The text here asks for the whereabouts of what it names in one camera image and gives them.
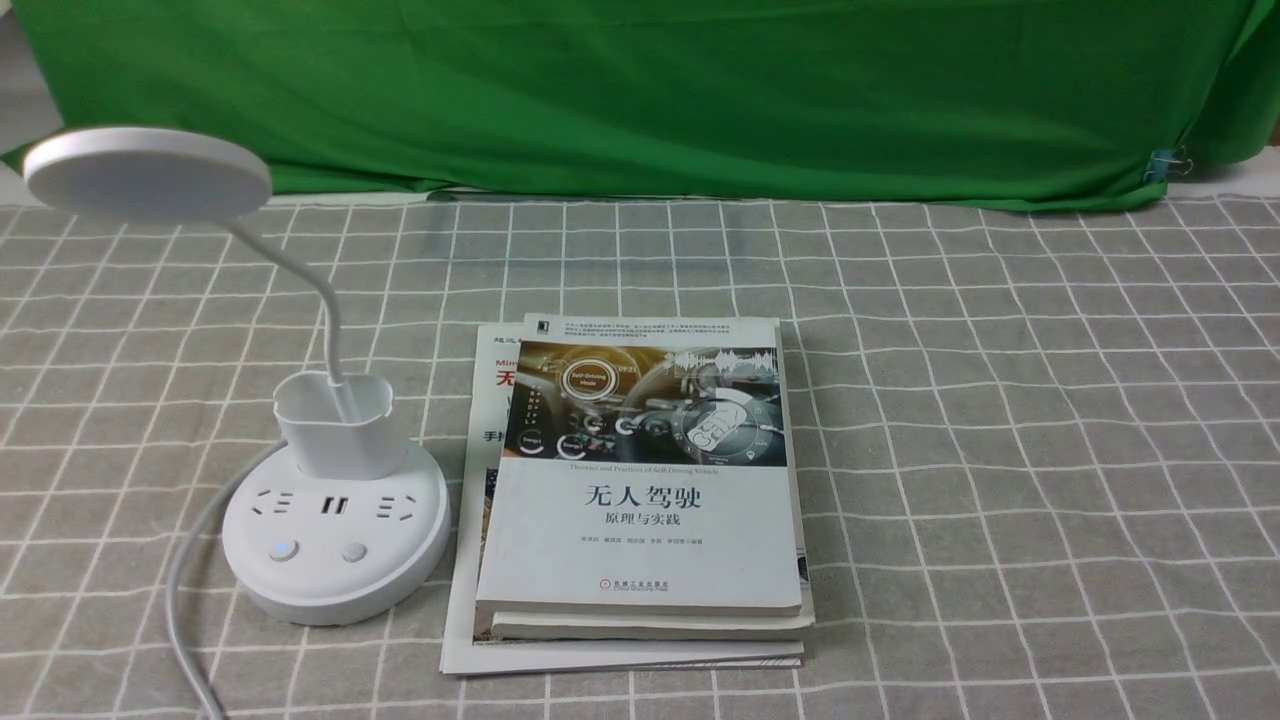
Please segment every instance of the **desk lamp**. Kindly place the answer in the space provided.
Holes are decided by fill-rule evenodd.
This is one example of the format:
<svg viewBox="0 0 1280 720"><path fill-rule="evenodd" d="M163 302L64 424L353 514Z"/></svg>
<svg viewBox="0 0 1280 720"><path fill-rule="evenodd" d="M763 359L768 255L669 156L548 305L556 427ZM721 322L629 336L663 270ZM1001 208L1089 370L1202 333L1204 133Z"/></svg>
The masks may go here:
<svg viewBox="0 0 1280 720"><path fill-rule="evenodd" d="M191 543L227 496L223 551L269 615L306 625L356 623L421 585L449 534L444 474L397 430L390 383L339 365L342 322L333 287L238 219L270 199L266 164L243 147L201 135L95 128L35 146L23 174L36 199L78 215L220 225L306 281L324 304L328 370L297 373L275 388L284 441L210 502L174 556L166 601ZM172 616L170 637L180 660L184 650Z"/></svg>

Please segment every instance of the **lamp head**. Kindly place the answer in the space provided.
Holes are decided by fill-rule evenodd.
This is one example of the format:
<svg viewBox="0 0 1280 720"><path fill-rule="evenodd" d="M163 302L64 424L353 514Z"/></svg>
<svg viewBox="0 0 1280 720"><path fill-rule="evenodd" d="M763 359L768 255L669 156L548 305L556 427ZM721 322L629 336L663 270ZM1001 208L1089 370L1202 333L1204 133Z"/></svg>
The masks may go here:
<svg viewBox="0 0 1280 720"><path fill-rule="evenodd" d="M124 223L220 223L271 197L266 163L214 137L160 128L58 135L27 152L31 193L77 215Z"/></svg>

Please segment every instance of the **white wall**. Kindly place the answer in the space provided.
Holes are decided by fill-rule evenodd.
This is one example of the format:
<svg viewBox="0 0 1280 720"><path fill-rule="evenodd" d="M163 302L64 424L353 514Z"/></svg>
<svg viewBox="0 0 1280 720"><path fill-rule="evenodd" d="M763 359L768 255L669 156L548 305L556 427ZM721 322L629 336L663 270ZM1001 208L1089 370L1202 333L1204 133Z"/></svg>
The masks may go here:
<svg viewBox="0 0 1280 720"><path fill-rule="evenodd" d="M63 127L18 20L3 10L0 6L0 152ZM0 204L28 201L18 177L0 165Z"/></svg>

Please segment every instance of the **button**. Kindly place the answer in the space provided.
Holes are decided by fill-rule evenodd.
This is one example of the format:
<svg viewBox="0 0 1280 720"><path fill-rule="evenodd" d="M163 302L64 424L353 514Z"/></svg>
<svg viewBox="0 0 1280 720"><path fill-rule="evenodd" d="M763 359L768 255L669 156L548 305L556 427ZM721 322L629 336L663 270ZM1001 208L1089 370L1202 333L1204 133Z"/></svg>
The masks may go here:
<svg viewBox="0 0 1280 720"><path fill-rule="evenodd" d="M271 560L276 562L284 562L285 560L292 560L294 555L298 553L297 541L280 541L271 546Z"/></svg>
<svg viewBox="0 0 1280 720"><path fill-rule="evenodd" d="M353 542L342 548L342 559L347 562L360 562L365 559L366 552L369 552L367 547L360 544L358 542Z"/></svg>

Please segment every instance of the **book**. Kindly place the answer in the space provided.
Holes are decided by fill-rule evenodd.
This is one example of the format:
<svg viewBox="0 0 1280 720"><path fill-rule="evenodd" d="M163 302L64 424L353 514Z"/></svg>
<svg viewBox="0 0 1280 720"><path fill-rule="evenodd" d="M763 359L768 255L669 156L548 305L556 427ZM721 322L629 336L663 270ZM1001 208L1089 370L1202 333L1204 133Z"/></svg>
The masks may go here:
<svg viewBox="0 0 1280 720"><path fill-rule="evenodd" d="M795 618L777 320L529 315L484 611Z"/></svg>
<svg viewBox="0 0 1280 720"><path fill-rule="evenodd" d="M480 325L467 428L457 557L440 648L440 671L488 675L603 667L796 667L800 642L707 641L503 641L493 637L492 614L476 612L489 500L497 486L500 437L515 377L521 325Z"/></svg>
<svg viewBox="0 0 1280 720"><path fill-rule="evenodd" d="M786 366L778 365L782 387L787 387ZM790 418L787 395L782 395L783 416ZM788 446L790 425L785 428ZM716 618L669 615L595 615L572 612L494 612L492 633L504 638L634 638L634 639L797 639L813 626L813 591L805 553L804 521L800 516L800 483L795 457L788 456L791 480L791 524L796 543L796 573L800 578L800 614L795 618Z"/></svg>

